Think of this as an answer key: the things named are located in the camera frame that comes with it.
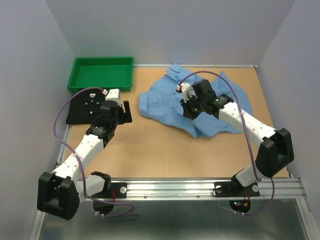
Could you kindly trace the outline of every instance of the wooden table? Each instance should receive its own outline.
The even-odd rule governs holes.
[[[254,68],[190,68],[190,71],[222,70],[247,93],[254,116],[272,126],[270,113]],[[251,164],[243,134],[219,133],[213,138],[193,138],[184,130],[144,118],[139,112],[139,95],[165,74],[165,68],[135,68],[131,92],[121,100],[130,102],[132,123],[120,125],[115,136],[86,168],[113,178],[204,178],[231,177]],[[200,74],[212,81],[214,76]],[[72,126],[68,143],[77,147],[89,125]],[[252,144],[256,156],[257,148]],[[288,177],[287,169],[276,177]]]

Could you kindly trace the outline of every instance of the tan table surface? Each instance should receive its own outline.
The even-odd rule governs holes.
[[[184,130],[144,118],[139,95],[161,78],[166,68],[135,68],[131,92],[121,100],[130,102],[132,123],[119,125],[110,143],[86,168],[86,176],[100,171],[116,178],[204,178],[231,177],[251,164],[243,134],[219,133],[213,138],[193,138]],[[222,70],[247,93],[255,118],[272,126],[269,110],[254,68],[189,68],[195,72]],[[200,74],[212,81],[215,76]],[[76,148],[89,125],[73,125],[68,143]],[[253,145],[254,156],[257,148]],[[287,169],[276,177],[288,177]]]

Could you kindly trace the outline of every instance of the cable connector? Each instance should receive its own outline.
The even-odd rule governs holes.
[[[107,90],[107,89],[103,89],[103,91],[101,91],[101,93],[102,93],[103,95],[107,96],[108,90]]]

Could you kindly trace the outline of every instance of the gray floor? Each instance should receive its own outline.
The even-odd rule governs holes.
[[[251,211],[268,200],[253,200]],[[94,215],[92,202],[81,204],[70,221],[48,215],[43,240],[307,240],[295,199],[274,200],[261,214],[240,216],[227,211],[228,201],[136,202],[120,218]]]

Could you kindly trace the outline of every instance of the cable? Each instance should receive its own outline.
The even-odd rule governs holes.
[[[242,108],[241,108],[241,105],[240,105],[240,101],[239,101],[239,98],[235,92],[235,90],[233,89],[233,87],[231,86],[231,84],[224,78],[222,77],[221,75],[213,72],[213,71],[206,71],[206,70],[200,70],[200,71],[195,71],[195,72],[192,72],[190,73],[189,75],[187,75],[184,79],[181,80],[181,82],[179,83],[179,86],[181,86],[181,84],[186,80],[188,79],[189,77],[195,75],[195,74],[201,74],[201,73],[204,73],[204,74],[212,74],[212,75],[215,75],[217,76],[218,78],[222,79],[227,85],[228,87],[230,88],[231,92],[233,93],[234,97],[235,97],[235,100],[236,100],[236,104],[237,104],[237,107],[238,107],[238,111],[239,111],[239,114],[240,114],[240,117],[241,117],[241,121],[242,121],[242,126],[243,126],[243,132],[244,132],[244,136],[245,136],[245,140],[246,140],[246,144],[248,146],[248,150],[249,150],[249,154],[250,154],[250,160],[251,160],[251,164],[252,164],[252,169],[253,169],[253,174],[254,174],[254,177],[255,179],[260,182],[261,179],[258,178],[258,175],[257,175],[257,169],[256,169],[256,164],[255,164],[255,159],[254,159],[254,154],[252,152],[252,148],[251,148],[251,144],[250,144],[250,139],[249,139],[249,133],[248,133],[248,130],[247,130],[247,125],[246,125],[246,121],[245,121],[245,117],[243,116],[242,114]],[[269,203],[263,207],[261,210],[258,210],[258,211],[255,211],[255,212],[251,212],[251,213],[244,213],[244,212],[240,212],[240,214],[242,215],[255,215],[255,214],[259,214],[261,212],[263,212],[264,210],[266,210],[270,204],[272,203],[274,197],[275,197],[275,183],[273,181],[272,178],[270,178],[271,180],[271,183],[272,183],[272,195],[271,195],[271,198],[270,198],[270,201]]]
[[[95,202],[98,202],[98,203],[102,203],[102,204],[112,204],[112,205],[127,205],[127,206],[131,206],[131,208],[126,211],[126,212],[123,212],[123,213],[120,213],[120,214],[116,214],[116,215],[103,215],[103,214],[100,214],[101,217],[103,218],[116,218],[116,217],[121,217],[125,214],[128,214],[130,212],[132,212],[134,209],[135,209],[135,205],[133,205],[132,203],[124,203],[124,202],[111,202],[111,201],[104,201],[104,200],[99,200],[99,199],[96,199],[92,196],[89,196],[87,194],[87,184],[86,184],[86,176],[85,176],[85,170],[84,170],[84,167],[82,165],[82,162],[81,162],[81,159],[80,157],[78,156],[78,154],[76,153],[76,151],[68,144],[66,143],[65,141],[63,141],[61,138],[58,137],[57,135],[57,121],[60,117],[60,114],[62,113],[62,111],[65,109],[65,107],[68,105],[68,103],[74,99],[76,96],[78,96],[79,94],[87,91],[87,90],[91,90],[91,89],[98,89],[98,90],[101,90],[103,91],[104,89],[100,88],[100,87],[87,87],[85,89],[82,89],[80,91],[78,91],[76,94],[74,94],[64,105],[63,107],[61,108],[61,110],[59,111],[58,115],[56,116],[55,120],[54,120],[54,123],[53,123],[53,135],[55,137],[55,139],[60,142],[61,144],[63,144],[64,146],[66,146],[75,156],[78,164],[79,164],[79,168],[80,168],[80,172],[81,172],[81,176],[82,176],[82,182],[83,182],[83,193],[84,195],[92,200],[92,201],[95,201]]]

